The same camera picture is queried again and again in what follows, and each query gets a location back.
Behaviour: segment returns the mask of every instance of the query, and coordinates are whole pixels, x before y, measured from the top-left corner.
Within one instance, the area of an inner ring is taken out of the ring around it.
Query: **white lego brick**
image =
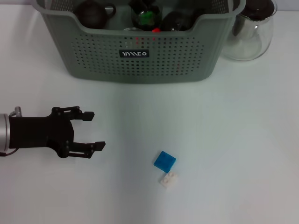
[[[169,188],[171,187],[178,179],[178,175],[172,171],[170,171],[164,178],[163,180],[161,180],[161,184],[166,187]]]

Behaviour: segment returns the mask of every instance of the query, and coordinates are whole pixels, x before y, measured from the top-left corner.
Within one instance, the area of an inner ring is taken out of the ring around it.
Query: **white table surface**
[[[137,85],[70,76],[40,14],[0,6],[0,112],[94,111],[78,142],[89,159],[48,148],[0,158],[1,224],[298,224],[299,12],[278,12],[269,51],[220,58],[207,80]],[[164,150],[178,182],[159,184]]]

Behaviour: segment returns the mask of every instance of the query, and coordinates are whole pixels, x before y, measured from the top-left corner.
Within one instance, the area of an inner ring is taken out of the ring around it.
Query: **blue square tile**
[[[173,156],[162,151],[155,161],[154,166],[168,173],[176,160]]]

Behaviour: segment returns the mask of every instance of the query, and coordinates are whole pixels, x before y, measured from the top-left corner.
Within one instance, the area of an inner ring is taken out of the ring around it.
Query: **robotic arm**
[[[71,120],[92,121],[94,112],[83,113],[78,106],[53,107],[48,117],[23,117],[21,108],[7,114],[0,114],[0,156],[8,156],[19,148],[49,147],[60,158],[91,158],[94,152],[102,151],[105,142],[90,144],[74,142]]]

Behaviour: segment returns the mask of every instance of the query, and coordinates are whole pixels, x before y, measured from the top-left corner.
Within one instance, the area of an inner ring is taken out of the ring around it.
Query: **gray plastic basket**
[[[71,75],[124,83],[200,81],[211,75],[245,0],[163,0],[163,15],[175,8],[204,7],[193,28],[182,32],[124,31],[132,27],[128,0],[110,0],[116,15],[106,29],[89,29],[72,13],[82,0],[32,0],[41,12]],[[148,57],[124,58],[129,50]]]

